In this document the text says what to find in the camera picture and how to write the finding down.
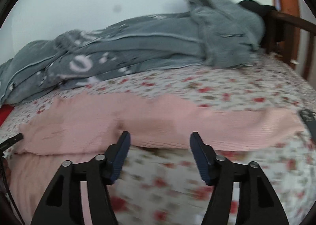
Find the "pink knit sweater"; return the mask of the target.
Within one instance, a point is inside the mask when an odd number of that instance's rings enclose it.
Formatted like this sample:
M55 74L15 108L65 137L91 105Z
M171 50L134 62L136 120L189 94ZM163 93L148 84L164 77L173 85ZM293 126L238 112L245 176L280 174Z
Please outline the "pink knit sweater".
M85 162L128 131L132 148L110 198L121 224L198 224L210 187L189 151L198 132L218 153L248 154L279 144L304 127L284 108L218 111L174 95L145 99L129 93L57 98L20 126L10 189L31 222L49 182L64 160Z

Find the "red pillow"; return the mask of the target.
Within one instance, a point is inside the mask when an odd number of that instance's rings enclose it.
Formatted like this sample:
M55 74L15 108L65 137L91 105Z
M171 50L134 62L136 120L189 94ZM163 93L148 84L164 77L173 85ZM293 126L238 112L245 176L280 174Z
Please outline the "red pillow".
M0 108L0 126L4 123L10 113L13 111L14 107L10 105L3 105Z

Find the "floral bed sheet mattress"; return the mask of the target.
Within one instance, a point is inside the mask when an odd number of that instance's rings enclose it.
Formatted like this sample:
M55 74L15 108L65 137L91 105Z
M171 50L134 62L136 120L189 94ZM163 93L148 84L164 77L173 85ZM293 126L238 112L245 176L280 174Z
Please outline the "floral bed sheet mattress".
M213 189L202 181L194 131L232 162L257 162L290 224L315 202L315 143L298 116L315 91L263 55L240 69L191 66L127 75L16 106L1 140L26 134L7 152L10 189L26 224L64 160L90 160L131 135L120 178L109 188L119 224L200 224Z

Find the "black garment on footboard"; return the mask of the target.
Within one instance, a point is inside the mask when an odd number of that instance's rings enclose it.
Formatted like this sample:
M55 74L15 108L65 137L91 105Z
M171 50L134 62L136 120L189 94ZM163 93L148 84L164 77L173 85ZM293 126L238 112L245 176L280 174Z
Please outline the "black garment on footboard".
M275 43L283 42L284 41L284 22L273 19L271 13L272 11L277 11L277 9L274 6L270 5L261 5L258 2L254 0L243 0L238 3L243 8L252 11L253 13L256 13L259 15L265 24L265 33L263 35L263 38L261 39L260 46L262 48L267 48L269 43L269 35L271 28L274 29L273 33L273 41Z

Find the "grey floral quilt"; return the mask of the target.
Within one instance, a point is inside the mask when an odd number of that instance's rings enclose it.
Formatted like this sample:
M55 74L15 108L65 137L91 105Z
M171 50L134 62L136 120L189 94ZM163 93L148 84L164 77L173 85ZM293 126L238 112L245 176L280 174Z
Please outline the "grey floral quilt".
M28 43L1 65L1 104L154 69L252 62L265 33L259 15L231 0L186 1L186 13L135 17Z

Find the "brown wooden door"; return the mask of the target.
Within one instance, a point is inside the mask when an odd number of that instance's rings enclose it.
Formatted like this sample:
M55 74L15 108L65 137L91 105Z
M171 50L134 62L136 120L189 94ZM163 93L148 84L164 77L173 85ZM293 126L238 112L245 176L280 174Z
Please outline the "brown wooden door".
M276 9L295 17L300 17L298 0L273 0ZM283 42L278 43L278 52L282 56L282 61L291 68L296 68L296 60L300 42L300 29L290 24L285 24L285 36L289 36Z

